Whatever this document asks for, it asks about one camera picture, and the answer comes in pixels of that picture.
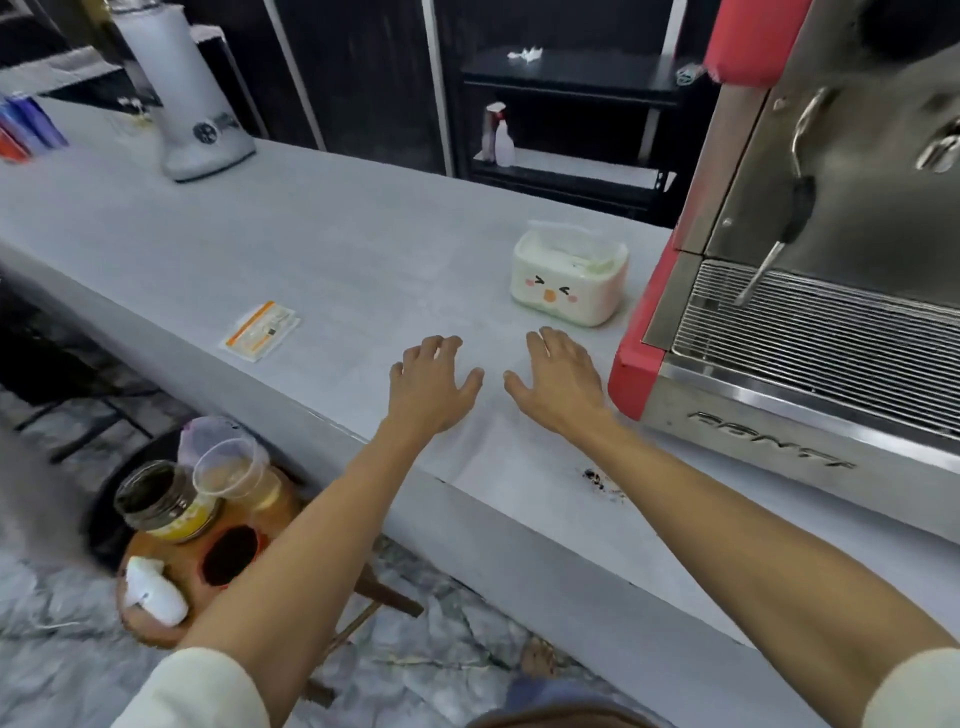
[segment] white sleeve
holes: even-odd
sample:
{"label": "white sleeve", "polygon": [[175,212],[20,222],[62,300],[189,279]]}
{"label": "white sleeve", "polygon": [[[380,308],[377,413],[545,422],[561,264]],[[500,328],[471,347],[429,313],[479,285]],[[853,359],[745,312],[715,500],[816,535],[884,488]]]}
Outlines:
{"label": "white sleeve", "polygon": [[190,647],[156,666],[113,728],[270,728],[270,720],[235,660]]}
{"label": "white sleeve", "polygon": [[863,728],[960,728],[960,649],[932,649],[896,667],[877,689]]}

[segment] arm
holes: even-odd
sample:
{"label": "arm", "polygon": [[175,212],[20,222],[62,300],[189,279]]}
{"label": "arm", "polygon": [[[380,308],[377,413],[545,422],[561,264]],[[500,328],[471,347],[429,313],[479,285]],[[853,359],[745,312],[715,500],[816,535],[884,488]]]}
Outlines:
{"label": "arm", "polygon": [[373,439],[216,598],[178,647],[208,647],[238,662],[275,728],[317,668],[417,455],[476,400],[481,370],[461,389],[454,383],[462,343],[434,336],[404,353],[390,371],[390,408]]}
{"label": "arm", "polygon": [[858,728],[883,679],[956,640],[839,549],[620,425],[583,347],[527,335],[534,386],[507,372],[520,409],[612,478],[786,681],[834,728]]}

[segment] glass jar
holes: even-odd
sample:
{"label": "glass jar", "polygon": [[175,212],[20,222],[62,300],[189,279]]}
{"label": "glass jar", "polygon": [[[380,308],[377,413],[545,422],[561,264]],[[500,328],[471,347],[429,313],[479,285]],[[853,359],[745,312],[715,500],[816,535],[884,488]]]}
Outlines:
{"label": "glass jar", "polygon": [[203,533],[221,504],[217,497],[197,493],[192,473],[169,460],[137,469],[113,497],[113,507],[130,528],[175,544]]}

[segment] colorful cup stack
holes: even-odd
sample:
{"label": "colorful cup stack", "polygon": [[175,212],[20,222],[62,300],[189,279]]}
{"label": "colorful cup stack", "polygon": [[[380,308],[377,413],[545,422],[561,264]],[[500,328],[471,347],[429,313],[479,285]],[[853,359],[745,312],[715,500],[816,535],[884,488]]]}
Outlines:
{"label": "colorful cup stack", "polygon": [[0,102],[1,159],[22,163],[66,146],[66,138],[34,99],[14,95]]}

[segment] white coffee grinder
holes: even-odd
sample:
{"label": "white coffee grinder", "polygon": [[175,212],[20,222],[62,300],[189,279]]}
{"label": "white coffee grinder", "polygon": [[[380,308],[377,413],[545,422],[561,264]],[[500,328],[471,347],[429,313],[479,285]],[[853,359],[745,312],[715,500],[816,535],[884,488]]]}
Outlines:
{"label": "white coffee grinder", "polygon": [[183,8],[160,0],[109,0],[113,24],[152,88],[137,83],[163,137],[163,173],[207,177],[256,151],[190,36]]}

